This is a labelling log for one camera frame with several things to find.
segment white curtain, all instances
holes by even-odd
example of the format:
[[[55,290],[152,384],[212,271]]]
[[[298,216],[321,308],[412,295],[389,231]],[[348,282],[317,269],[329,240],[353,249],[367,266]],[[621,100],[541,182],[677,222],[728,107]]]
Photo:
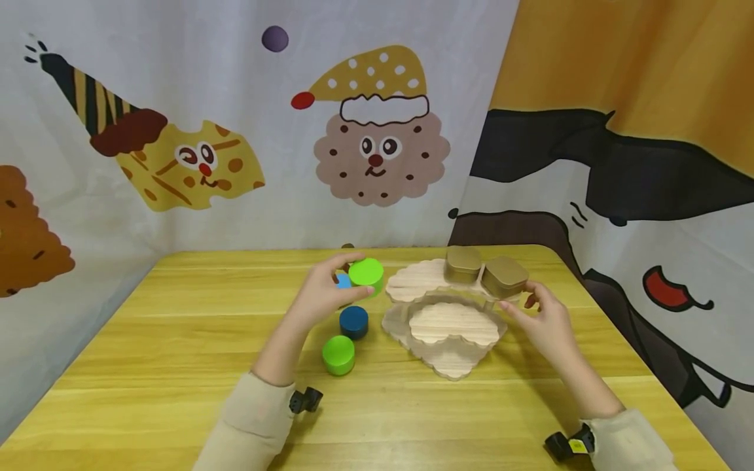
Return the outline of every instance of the white curtain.
[[[161,257],[444,245],[517,1],[0,19],[0,437]]]

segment red nose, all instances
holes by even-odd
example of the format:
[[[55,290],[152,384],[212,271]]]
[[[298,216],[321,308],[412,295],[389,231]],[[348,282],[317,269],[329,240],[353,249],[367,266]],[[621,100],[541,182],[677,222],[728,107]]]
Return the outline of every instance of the red nose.
[[[212,175],[212,169],[210,169],[210,166],[207,164],[199,164],[199,171],[204,176]]]
[[[379,167],[382,165],[382,156],[380,154],[372,154],[366,159],[366,161],[369,162],[369,165],[372,167]]]

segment red tongue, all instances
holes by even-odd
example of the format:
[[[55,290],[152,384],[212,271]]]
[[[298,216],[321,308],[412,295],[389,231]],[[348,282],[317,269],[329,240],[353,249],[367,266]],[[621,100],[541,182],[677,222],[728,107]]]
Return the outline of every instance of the red tongue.
[[[677,307],[689,302],[688,296],[681,288],[671,286],[660,275],[660,271],[655,271],[644,279],[644,286],[647,293],[659,304],[668,307]]]

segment blue cylinder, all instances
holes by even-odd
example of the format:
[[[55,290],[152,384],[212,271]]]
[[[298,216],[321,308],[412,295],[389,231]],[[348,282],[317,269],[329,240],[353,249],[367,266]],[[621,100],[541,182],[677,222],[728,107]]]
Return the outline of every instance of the blue cylinder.
[[[359,306],[348,306],[340,313],[340,332],[351,340],[359,340],[369,331],[369,314]]]
[[[351,278],[348,277],[345,273],[338,273],[338,288],[340,289],[346,289],[351,288]]]

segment finger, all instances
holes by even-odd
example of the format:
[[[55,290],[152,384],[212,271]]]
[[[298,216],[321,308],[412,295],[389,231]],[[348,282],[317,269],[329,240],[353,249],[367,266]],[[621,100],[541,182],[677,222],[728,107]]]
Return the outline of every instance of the finger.
[[[508,301],[500,301],[499,305],[502,310],[507,312],[508,315],[511,316],[513,320],[515,320],[516,323],[523,328],[530,326],[534,322],[534,319],[523,313],[518,307],[512,305]]]
[[[539,304],[544,304],[545,307],[556,301],[555,295],[542,283],[529,280],[524,286],[524,290],[530,293],[534,293],[539,301]]]
[[[531,309],[532,306],[534,306],[535,304],[537,304],[537,295],[532,293],[526,299],[526,302],[523,304],[523,307],[525,307],[526,309]]]
[[[338,292],[338,305],[351,304],[356,301],[366,299],[374,293],[372,286],[355,286],[353,288],[341,289]]]
[[[352,244],[352,243],[344,243],[340,248],[341,249],[353,249],[354,248],[354,244]],[[348,273],[348,269],[349,268],[350,268],[350,266],[348,264],[345,264],[342,267],[340,267],[340,269],[343,270],[346,274]]]
[[[328,271],[335,271],[353,261],[362,260],[365,255],[362,252],[338,253],[322,262]]]

